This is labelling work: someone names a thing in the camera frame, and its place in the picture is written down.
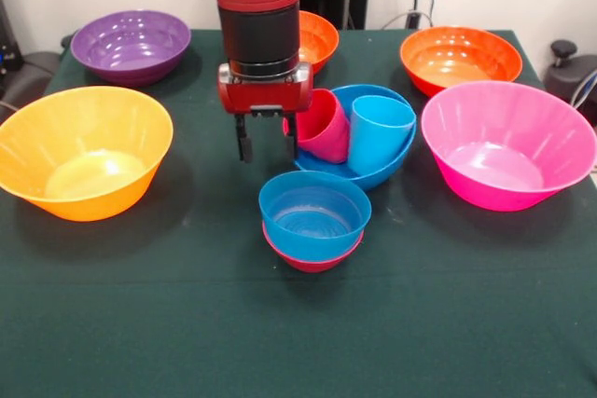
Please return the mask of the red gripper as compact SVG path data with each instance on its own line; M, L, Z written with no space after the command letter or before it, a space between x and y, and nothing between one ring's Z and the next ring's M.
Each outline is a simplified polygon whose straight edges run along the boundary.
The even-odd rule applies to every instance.
M237 114L235 130L240 161L251 163L253 148L245 127L244 115L261 111L289 113L283 120L288 154L298 153L296 112L307 110L312 102L313 70L308 62L300 62L289 74L274 78L246 78L235 75L228 63L218 67L217 88L224 109Z

